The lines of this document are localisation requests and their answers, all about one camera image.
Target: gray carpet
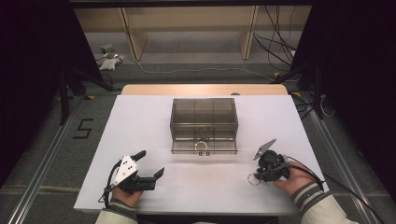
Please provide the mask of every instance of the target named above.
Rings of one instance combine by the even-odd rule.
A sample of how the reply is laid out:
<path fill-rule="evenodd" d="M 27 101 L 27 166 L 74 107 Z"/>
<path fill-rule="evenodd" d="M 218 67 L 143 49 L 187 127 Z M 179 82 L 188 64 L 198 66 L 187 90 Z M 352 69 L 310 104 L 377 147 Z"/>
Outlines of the gray carpet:
<path fill-rule="evenodd" d="M 147 64 L 143 66 L 149 71 L 195 70 L 207 67 L 205 64 Z M 273 78 L 273 73 L 276 71 L 268 64 L 211 64 L 210 67 L 221 69 L 238 67 L 261 73 L 269 78 Z M 107 71 L 106 73 L 111 76 L 116 87 L 134 83 L 268 83 L 270 81 L 266 77 L 245 73 L 241 70 L 145 74 L 136 64 L 121 64 L 117 66 L 115 71 Z M 108 77 L 104 77 L 104 79 L 106 82 L 109 81 Z M 104 91 L 91 83 L 85 83 L 85 85 L 87 95 L 94 94 L 95 98 L 82 101 L 78 107 L 60 150 L 26 216 L 25 223 L 94 223 L 96 220 L 97 215 L 83 214 L 74 210 L 73 206 L 106 126 L 116 94 L 119 92 Z M 285 85 L 290 91 L 296 90 L 295 82 L 287 82 Z M 301 112 L 301 117 L 306 112 L 306 110 Z M 24 188 L 31 181 L 36 168 L 50 146 L 51 140 L 59 129 L 60 115 L 60 102 L 54 100 L 49 116 L 32 143 L 31 149 L 23 154 L 18 166 L 15 167 L 7 183 L 0 191 L 0 210 L 3 212 L 0 216 L 0 223 L 7 222 L 9 214 L 23 194 Z M 92 119 L 85 121 L 82 126 L 83 128 L 90 128 L 92 131 L 88 138 L 78 139 L 86 134 L 85 131 L 78 131 L 78 126 L 83 119 Z M 393 223 L 396 220 L 394 201 L 388 196 L 366 160 L 356 155 L 356 145 L 336 114 L 332 118 L 325 118 L 325 122 L 337 146 L 342 149 L 344 158 L 357 177 L 374 210 L 386 223 Z M 303 125 L 322 171 L 341 180 L 310 116 L 303 119 Z M 328 180 L 328 185 L 336 200 L 345 209 L 347 216 L 362 223 L 360 214 L 349 194 L 330 180 Z M 279 223 L 295 224 L 300 223 L 300 220 L 301 217 L 280 217 Z"/>

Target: crumpled white object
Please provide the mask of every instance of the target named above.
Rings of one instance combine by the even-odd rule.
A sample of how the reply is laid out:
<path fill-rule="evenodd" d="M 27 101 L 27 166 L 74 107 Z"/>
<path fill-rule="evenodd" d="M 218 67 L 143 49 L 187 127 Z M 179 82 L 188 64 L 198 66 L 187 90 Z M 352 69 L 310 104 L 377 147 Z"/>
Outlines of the crumpled white object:
<path fill-rule="evenodd" d="M 120 62 L 120 59 L 113 58 L 113 59 L 106 59 L 102 66 L 100 66 L 99 70 L 116 70 L 116 64 Z"/>

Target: transparent box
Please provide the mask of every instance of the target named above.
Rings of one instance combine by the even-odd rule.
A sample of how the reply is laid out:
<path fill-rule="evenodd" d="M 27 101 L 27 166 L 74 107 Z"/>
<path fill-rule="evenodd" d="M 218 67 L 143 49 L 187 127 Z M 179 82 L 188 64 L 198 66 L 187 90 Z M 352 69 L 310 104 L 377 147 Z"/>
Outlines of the transparent box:
<path fill-rule="evenodd" d="M 233 98 L 174 99 L 172 153 L 236 154 L 238 118 Z"/>

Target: person's arm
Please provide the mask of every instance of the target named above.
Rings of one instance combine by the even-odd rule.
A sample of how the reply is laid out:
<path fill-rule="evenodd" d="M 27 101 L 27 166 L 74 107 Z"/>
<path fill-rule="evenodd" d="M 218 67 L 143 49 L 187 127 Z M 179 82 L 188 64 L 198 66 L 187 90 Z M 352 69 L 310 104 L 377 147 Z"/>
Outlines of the person's arm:
<path fill-rule="evenodd" d="M 96 224 L 137 224 L 135 206 L 143 191 L 129 194 L 123 192 L 120 188 L 114 188 L 111 193 L 112 198 L 109 207 L 102 209 Z"/>
<path fill-rule="evenodd" d="M 295 161 L 290 165 L 304 169 Z M 274 185 L 285 190 L 300 209 L 302 224 L 356 223 L 347 219 L 347 214 L 330 192 L 323 192 L 311 175 L 294 168 L 289 168 L 289 171 L 288 180 L 276 180 Z"/>

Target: person's left hand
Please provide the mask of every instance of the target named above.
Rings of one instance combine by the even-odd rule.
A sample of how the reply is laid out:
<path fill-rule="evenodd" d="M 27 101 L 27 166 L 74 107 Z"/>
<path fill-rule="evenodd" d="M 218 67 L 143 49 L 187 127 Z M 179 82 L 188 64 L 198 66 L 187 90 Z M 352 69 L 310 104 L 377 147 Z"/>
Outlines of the person's left hand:
<path fill-rule="evenodd" d="M 114 188 L 111 193 L 112 198 L 118 199 L 130 207 L 135 207 L 143 191 L 135 191 L 133 194 L 130 194 L 122 191 L 120 188 Z"/>

